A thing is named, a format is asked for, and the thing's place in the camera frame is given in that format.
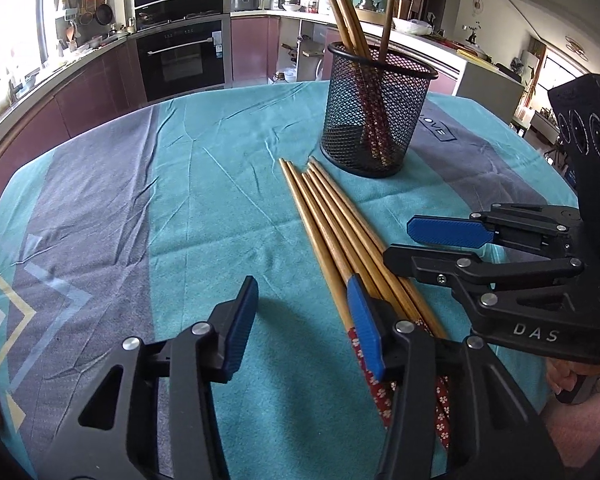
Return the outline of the pink sleeve forearm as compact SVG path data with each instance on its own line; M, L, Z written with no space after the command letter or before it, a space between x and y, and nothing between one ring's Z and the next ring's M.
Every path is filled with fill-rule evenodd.
M581 404L562 404L552 394L541 416L564 465L581 468L600 447L600 381Z

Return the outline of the right hand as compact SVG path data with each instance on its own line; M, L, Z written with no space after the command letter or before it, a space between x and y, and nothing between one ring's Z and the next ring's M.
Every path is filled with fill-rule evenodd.
M600 364L585 364L547 358L546 380L554 393L571 391L579 376L600 376Z

